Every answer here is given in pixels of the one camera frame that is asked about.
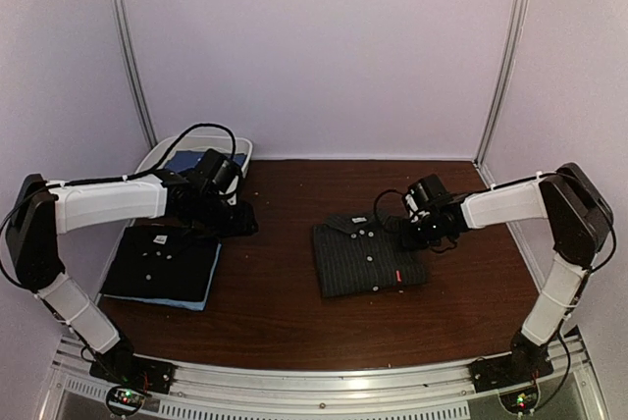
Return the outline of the black shirt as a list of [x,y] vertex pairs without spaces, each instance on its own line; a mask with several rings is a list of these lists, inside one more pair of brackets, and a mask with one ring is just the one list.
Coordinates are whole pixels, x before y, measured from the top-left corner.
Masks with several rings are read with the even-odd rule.
[[128,227],[101,293],[200,311],[205,307],[221,249],[217,238],[192,229]]

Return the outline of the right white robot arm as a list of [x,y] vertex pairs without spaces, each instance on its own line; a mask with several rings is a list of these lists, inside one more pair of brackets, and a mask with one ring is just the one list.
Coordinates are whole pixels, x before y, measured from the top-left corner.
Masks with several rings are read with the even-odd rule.
[[[430,174],[438,174],[454,191],[484,187],[479,172],[470,161],[403,161],[393,187],[408,185]],[[429,250],[418,252],[425,264],[429,282],[408,296],[418,308],[403,305],[410,317],[410,328],[402,334],[402,361],[390,363],[427,364],[487,356],[508,351],[509,341],[534,305],[534,285],[541,286],[550,268],[550,226],[540,220],[492,226],[462,236],[458,247],[445,254]],[[579,327],[594,361],[621,358],[624,329],[608,323],[617,319],[603,284],[617,273],[599,272],[582,304],[566,323],[565,332]]]

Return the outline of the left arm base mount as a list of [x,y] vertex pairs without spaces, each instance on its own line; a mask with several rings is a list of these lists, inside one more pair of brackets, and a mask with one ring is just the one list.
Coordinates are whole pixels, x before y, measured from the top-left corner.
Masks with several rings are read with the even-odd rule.
[[127,340],[100,353],[87,345],[91,355],[89,374],[112,383],[105,394],[105,406],[115,417],[126,419],[144,406],[153,394],[168,394],[176,367],[168,361],[138,356]]

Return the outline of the dark pinstriped long sleeve shirt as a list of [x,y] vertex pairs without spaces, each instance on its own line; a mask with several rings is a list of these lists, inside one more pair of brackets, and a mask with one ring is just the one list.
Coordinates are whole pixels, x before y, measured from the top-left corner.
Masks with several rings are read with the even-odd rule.
[[312,228],[320,293],[343,297],[427,282],[423,263],[371,211],[332,214]]

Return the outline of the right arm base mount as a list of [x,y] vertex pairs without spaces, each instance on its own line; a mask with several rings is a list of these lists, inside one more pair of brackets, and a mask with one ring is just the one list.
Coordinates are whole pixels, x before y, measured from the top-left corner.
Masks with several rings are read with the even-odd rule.
[[548,344],[536,345],[517,333],[507,354],[480,357],[469,365],[476,393],[498,391],[507,413],[532,413],[540,403],[538,380],[553,373]]

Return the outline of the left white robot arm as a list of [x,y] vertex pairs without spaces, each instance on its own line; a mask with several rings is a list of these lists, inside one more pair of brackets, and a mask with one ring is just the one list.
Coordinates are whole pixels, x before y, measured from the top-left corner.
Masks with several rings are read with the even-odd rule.
[[248,175],[248,159],[216,149],[181,171],[154,164],[125,176],[74,181],[31,174],[1,224],[10,258],[3,276],[48,305],[92,351],[104,354],[101,363],[109,375],[130,385],[140,377],[140,362],[120,347],[121,330],[72,276],[65,242],[74,234],[95,236],[134,220],[161,218],[188,221],[220,236],[252,234],[253,210],[240,197]]

